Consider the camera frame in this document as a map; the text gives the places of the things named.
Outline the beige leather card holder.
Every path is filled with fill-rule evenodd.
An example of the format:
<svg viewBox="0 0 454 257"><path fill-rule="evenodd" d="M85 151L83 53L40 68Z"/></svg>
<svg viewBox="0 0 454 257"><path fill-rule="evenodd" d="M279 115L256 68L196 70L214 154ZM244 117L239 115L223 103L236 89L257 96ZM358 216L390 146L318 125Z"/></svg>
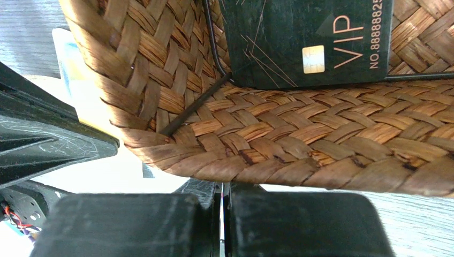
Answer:
<svg viewBox="0 0 454 257"><path fill-rule="evenodd" d="M331 132L318 122L325 107L296 96L253 93L226 85L171 136L125 127L130 113L104 103L86 78L49 87L75 104L81 120L103 132L126 132L130 143L113 157L72 164L36 178L72 193L169 193L191 178L299 186L321 167L324 154L310 145Z"/></svg>

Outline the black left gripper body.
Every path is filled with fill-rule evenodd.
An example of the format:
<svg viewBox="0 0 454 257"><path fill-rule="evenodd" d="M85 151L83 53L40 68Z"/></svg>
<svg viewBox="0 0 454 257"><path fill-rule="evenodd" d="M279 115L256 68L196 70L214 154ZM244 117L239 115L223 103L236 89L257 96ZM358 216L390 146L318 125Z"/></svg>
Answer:
<svg viewBox="0 0 454 257"><path fill-rule="evenodd" d="M70 192L28 180L1 189L1 202L10 206L23 223L41 228L50 210Z"/></svg>

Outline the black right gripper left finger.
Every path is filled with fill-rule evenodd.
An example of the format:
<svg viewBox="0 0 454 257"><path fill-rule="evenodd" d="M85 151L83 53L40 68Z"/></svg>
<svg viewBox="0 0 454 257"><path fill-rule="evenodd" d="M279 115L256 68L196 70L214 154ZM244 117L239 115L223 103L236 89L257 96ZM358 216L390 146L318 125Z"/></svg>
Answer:
<svg viewBox="0 0 454 257"><path fill-rule="evenodd" d="M172 193L60 199L32 256L218 256L220 187L190 179Z"/></svg>

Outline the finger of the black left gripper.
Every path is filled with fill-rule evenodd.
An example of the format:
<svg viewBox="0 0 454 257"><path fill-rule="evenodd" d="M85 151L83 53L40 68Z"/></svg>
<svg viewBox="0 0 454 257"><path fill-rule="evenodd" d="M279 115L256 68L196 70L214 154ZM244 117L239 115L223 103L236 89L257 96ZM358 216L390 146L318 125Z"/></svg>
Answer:
<svg viewBox="0 0 454 257"><path fill-rule="evenodd" d="M116 138L79 122L74 107L1 64L1 188L118 148Z"/></svg>

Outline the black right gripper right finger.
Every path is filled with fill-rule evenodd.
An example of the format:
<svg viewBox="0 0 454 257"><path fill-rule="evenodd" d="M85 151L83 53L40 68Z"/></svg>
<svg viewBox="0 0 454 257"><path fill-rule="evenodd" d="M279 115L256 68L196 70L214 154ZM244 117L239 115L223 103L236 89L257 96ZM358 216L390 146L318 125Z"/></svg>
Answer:
<svg viewBox="0 0 454 257"><path fill-rule="evenodd" d="M379 214L363 195L268 192L224 184L227 256L393 256Z"/></svg>

